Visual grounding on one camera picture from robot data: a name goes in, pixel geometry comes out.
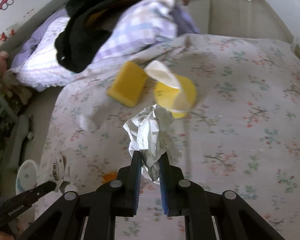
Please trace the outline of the orange peel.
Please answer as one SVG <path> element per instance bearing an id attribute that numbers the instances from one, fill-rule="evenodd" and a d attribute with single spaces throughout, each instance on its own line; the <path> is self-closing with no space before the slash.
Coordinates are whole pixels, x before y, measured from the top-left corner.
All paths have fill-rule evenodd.
<path id="1" fill-rule="evenodd" d="M 117 172 L 115 172 L 115 171 L 106 173 L 102 176 L 102 184 L 112 181 L 112 180 L 116 179 L 116 177 L 117 177 Z"/>

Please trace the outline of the white paper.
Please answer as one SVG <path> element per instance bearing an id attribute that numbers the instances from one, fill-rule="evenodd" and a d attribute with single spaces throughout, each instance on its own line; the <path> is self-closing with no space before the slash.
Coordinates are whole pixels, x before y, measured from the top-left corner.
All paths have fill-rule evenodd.
<path id="1" fill-rule="evenodd" d="M 173 121 L 172 113 L 156 104 L 143 109 L 123 125 L 130 138 L 130 155 L 135 151 L 141 153 L 142 175 L 157 184 L 160 157 L 166 153 L 170 164 L 177 164 L 182 157 L 172 138 Z"/>

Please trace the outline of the small white tissue wad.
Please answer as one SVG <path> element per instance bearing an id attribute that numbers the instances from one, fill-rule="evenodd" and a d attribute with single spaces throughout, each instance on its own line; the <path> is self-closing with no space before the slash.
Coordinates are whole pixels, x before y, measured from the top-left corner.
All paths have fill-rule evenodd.
<path id="1" fill-rule="evenodd" d="M 97 122 L 96 114 L 82 114 L 78 119 L 79 127 L 87 132 L 94 133 L 100 129 L 100 125 Z"/>

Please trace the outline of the white plastic trash bin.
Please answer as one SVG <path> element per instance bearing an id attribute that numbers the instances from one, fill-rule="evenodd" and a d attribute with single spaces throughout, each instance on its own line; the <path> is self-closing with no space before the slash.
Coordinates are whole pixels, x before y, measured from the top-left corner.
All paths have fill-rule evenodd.
<path id="1" fill-rule="evenodd" d="M 34 160 L 28 159 L 22 163 L 15 181 L 16 195 L 37 186 L 37 168 L 38 165 Z"/>

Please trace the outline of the grey rolling chair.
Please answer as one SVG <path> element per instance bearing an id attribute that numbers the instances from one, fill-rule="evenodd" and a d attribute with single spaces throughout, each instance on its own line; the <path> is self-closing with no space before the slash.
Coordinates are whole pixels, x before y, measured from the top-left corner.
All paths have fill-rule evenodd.
<path id="1" fill-rule="evenodd" d="M 0 172 L 17 173 L 22 144 L 30 133 L 30 119 L 25 114 L 17 116 L 1 95 L 0 106 L 14 123 L 11 135 L 6 142 L 6 147 L 2 155 Z"/>

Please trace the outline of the yellow paper cup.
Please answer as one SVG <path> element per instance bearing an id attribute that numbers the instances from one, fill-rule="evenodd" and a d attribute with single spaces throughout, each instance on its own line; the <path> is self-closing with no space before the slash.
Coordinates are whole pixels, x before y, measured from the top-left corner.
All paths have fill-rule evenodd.
<path id="1" fill-rule="evenodd" d="M 160 61 L 152 61 L 145 73 L 156 81 L 154 98 L 158 105 L 170 111 L 174 118 L 182 119 L 196 103 L 197 90 L 187 77 L 177 75 Z"/>

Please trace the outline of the yellow sponge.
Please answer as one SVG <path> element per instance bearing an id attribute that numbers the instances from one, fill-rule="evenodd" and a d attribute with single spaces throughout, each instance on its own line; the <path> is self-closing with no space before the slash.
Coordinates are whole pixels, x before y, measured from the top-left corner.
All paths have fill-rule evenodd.
<path id="1" fill-rule="evenodd" d="M 123 64 L 114 82 L 107 90 L 107 95 L 127 107 L 137 105 L 148 75 L 132 61 Z"/>

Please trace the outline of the plush toy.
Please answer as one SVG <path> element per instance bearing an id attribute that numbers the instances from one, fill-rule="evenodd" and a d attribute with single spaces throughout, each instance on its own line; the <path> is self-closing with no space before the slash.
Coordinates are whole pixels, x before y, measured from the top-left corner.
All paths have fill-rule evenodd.
<path id="1" fill-rule="evenodd" d="M 0 51 L 0 89 L 8 98 L 16 95 L 23 105 L 27 105 L 32 93 L 17 80 L 14 72 L 8 69 L 8 58 L 8 52 Z"/>

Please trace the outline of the purple checked quilt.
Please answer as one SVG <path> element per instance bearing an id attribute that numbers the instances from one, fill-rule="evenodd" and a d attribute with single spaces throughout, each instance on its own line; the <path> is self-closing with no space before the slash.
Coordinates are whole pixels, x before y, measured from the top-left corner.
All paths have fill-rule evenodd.
<path id="1" fill-rule="evenodd" d="M 131 6 L 119 17 L 110 36 L 88 63 L 131 55 L 183 34 L 197 34 L 199 30 L 193 19 L 180 6 L 182 1 L 193 0 L 142 0 Z M 10 71 L 20 83 L 41 92 L 47 87 L 66 86 L 75 80 L 78 75 L 57 62 L 57 50 L 53 45 L 69 21 L 69 16 L 55 19 L 28 59 L 17 64 L 21 59 L 14 58 Z"/>

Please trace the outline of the black garment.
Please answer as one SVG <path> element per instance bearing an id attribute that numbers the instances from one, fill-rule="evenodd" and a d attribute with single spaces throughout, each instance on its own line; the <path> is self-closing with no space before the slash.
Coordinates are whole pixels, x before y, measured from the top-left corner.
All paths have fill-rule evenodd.
<path id="1" fill-rule="evenodd" d="M 59 65 L 80 73 L 107 41 L 111 31 L 103 25 L 141 0 L 69 0 L 70 20 L 55 40 Z"/>

